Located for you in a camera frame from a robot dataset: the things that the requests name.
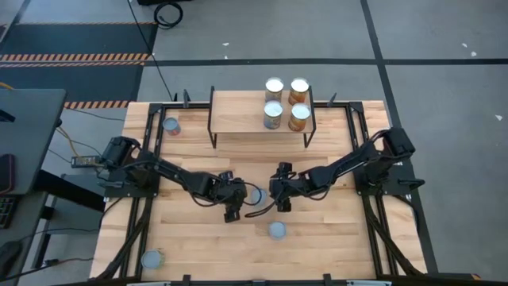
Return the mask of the black computer mouse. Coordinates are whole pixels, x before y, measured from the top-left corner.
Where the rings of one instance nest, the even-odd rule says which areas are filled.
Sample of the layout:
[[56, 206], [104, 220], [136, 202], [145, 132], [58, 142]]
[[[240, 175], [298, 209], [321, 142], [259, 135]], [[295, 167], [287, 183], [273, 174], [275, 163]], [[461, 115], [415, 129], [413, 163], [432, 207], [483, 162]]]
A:
[[20, 241], [6, 242], [0, 246], [0, 277], [7, 276], [22, 251]]

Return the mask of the grey desk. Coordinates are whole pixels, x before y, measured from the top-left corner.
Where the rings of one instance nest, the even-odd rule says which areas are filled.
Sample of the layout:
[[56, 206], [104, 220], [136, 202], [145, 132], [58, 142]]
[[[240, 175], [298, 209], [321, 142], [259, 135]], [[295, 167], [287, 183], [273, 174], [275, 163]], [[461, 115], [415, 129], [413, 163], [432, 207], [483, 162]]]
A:
[[0, 90], [0, 110], [15, 117], [0, 122], [0, 155], [15, 159], [13, 195], [31, 192], [66, 98], [63, 89]]

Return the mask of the corn can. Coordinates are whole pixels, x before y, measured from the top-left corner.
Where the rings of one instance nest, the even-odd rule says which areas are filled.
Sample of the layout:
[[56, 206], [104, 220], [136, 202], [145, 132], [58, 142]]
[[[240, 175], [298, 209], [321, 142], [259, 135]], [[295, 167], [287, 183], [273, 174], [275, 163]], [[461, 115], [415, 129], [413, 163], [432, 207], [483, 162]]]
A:
[[291, 109], [288, 127], [295, 132], [303, 131], [306, 127], [306, 120], [310, 115], [310, 108], [305, 103], [295, 103]]

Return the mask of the pears can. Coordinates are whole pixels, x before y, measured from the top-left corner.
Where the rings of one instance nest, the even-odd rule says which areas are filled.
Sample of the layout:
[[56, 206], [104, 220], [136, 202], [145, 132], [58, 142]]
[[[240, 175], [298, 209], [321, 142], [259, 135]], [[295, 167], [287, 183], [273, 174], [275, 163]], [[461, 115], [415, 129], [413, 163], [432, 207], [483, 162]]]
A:
[[268, 101], [264, 106], [264, 126], [267, 129], [278, 129], [283, 114], [283, 106], [278, 101]]

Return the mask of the green dotted peas can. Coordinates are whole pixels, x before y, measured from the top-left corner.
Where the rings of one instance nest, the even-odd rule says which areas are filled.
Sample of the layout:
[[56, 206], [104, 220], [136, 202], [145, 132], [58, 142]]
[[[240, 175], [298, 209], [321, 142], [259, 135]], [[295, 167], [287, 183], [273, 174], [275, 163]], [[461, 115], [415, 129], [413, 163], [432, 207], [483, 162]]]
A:
[[140, 262], [144, 269], [158, 269], [164, 265], [165, 256], [158, 249], [150, 249], [142, 255]]

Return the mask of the black mat with orange stripes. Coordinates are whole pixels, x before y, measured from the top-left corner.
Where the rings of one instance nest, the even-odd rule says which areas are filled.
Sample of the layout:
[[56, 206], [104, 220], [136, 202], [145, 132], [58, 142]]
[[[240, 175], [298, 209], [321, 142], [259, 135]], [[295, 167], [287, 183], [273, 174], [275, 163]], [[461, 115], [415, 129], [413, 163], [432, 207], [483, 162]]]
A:
[[69, 109], [125, 108], [155, 39], [151, 22], [16, 24], [0, 44], [0, 83], [64, 89]]

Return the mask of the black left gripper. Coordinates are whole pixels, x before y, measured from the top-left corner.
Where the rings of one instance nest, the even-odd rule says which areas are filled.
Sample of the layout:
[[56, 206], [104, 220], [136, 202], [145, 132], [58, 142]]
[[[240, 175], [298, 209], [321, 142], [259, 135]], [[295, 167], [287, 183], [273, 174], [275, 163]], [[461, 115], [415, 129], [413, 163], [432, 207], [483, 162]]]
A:
[[225, 223], [235, 222], [241, 219], [240, 210], [247, 197], [246, 184], [241, 178], [234, 178], [232, 171], [218, 174], [221, 179], [218, 187], [214, 190], [214, 201], [225, 204]]

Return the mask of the mandarin oranges can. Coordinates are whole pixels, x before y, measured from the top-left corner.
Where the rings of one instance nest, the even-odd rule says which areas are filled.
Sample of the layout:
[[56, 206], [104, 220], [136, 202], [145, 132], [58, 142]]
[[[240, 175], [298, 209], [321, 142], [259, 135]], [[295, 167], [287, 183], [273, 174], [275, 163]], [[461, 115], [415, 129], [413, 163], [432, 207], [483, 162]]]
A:
[[272, 239], [284, 239], [287, 235], [286, 225], [283, 222], [272, 222], [268, 227], [268, 233]]

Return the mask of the black power supply box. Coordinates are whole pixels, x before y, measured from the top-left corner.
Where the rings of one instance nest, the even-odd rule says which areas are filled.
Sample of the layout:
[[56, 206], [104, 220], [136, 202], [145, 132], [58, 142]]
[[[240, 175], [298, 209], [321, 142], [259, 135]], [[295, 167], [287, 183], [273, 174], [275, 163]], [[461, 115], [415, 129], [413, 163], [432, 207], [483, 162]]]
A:
[[84, 157], [72, 157], [71, 167], [72, 168], [98, 168], [102, 167], [100, 162], [100, 156], [84, 156]]

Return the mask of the orange brown label can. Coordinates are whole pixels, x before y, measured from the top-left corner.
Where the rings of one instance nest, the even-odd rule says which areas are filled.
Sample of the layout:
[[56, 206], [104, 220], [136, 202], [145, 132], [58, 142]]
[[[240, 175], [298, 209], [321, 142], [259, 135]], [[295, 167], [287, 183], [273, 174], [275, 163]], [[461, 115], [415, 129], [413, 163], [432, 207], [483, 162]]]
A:
[[308, 95], [310, 85], [306, 79], [295, 78], [291, 82], [291, 90], [288, 98], [288, 102], [291, 105], [296, 103], [304, 103], [306, 96]]

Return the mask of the red label can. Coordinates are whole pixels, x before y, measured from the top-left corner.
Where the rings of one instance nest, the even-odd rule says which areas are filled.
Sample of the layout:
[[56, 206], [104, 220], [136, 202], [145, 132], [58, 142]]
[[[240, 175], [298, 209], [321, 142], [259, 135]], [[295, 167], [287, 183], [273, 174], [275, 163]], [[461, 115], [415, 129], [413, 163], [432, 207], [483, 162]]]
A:
[[165, 118], [163, 128], [171, 136], [177, 136], [181, 133], [181, 127], [176, 118]]

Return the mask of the wooden shelf with black legs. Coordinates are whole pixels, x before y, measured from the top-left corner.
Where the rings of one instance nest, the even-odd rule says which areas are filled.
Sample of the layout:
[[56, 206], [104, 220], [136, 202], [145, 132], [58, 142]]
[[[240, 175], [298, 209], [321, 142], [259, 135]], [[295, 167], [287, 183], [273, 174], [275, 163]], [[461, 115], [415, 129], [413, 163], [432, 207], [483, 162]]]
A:
[[289, 94], [289, 91], [282, 92], [283, 112], [279, 128], [268, 129], [264, 125], [265, 91], [216, 91], [212, 86], [207, 130], [213, 148], [217, 148], [218, 134], [226, 133], [300, 133], [304, 146], [308, 147], [317, 129], [312, 91], [305, 99], [305, 104], [310, 108], [310, 117], [300, 131], [293, 131], [289, 127], [293, 108], [288, 102]]

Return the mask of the fresh sliced carrots can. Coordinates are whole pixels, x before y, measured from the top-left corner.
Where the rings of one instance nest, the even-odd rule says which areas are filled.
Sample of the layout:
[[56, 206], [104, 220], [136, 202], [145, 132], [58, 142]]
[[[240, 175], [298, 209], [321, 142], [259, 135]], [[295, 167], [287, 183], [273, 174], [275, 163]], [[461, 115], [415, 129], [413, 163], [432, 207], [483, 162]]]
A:
[[249, 198], [250, 198], [249, 202], [254, 207], [262, 207], [265, 204], [267, 192], [264, 189], [252, 190]]

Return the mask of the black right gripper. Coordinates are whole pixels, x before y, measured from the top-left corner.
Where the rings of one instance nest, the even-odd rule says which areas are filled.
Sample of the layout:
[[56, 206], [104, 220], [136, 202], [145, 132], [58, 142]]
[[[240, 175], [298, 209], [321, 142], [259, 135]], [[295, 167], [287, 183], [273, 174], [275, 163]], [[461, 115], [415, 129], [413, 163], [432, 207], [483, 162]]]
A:
[[273, 175], [269, 180], [270, 197], [276, 201], [277, 211], [282, 213], [291, 212], [291, 200], [289, 197], [298, 195], [302, 188], [302, 181], [294, 179], [293, 164], [280, 162], [278, 175]]

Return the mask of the black table rig frame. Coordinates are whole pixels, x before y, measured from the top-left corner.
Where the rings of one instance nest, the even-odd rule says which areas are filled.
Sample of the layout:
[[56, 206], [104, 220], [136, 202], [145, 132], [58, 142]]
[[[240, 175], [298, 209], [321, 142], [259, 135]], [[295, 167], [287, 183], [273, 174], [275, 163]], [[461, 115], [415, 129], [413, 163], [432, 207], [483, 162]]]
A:
[[[147, 127], [146, 102], [131, 103], [123, 134], [148, 141], [151, 149], [190, 171], [230, 170], [250, 184], [267, 187], [281, 161], [300, 172], [334, 162], [352, 150], [350, 133], [375, 133], [388, 127], [381, 101], [362, 102], [365, 123], [342, 102], [315, 110], [317, 129], [308, 147], [294, 133], [218, 134], [214, 149], [207, 130], [210, 108], [172, 108], [182, 127], [177, 136]], [[340, 178], [321, 201], [295, 198], [289, 213], [271, 209], [257, 218], [225, 223], [221, 206], [202, 208], [178, 185], [160, 184], [154, 198], [146, 239], [147, 249], [165, 256], [158, 269], [144, 270], [143, 280], [319, 280], [375, 276], [362, 199], [352, 175]], [[284, 239], [272, 239], [268, 227], [283, 222]]]

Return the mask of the grey blue label can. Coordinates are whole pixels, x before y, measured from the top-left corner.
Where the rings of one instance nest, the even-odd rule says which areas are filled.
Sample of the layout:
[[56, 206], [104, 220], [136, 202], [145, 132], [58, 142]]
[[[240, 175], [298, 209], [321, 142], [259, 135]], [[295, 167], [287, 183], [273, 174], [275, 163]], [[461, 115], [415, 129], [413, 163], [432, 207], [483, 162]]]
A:
[[271, 77], [265, 83], [265, 101], [280, 102], [283, 92], [283, 81], [278, 77]]

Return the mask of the black keyboard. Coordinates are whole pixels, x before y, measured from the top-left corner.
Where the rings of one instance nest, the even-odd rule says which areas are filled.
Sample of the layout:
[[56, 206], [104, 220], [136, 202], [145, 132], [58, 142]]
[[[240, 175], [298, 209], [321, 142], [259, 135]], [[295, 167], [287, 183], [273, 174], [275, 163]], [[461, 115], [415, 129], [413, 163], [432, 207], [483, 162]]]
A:
[[0, 196], [0, 229], [10, 226], [18, 201], [17, 195]]

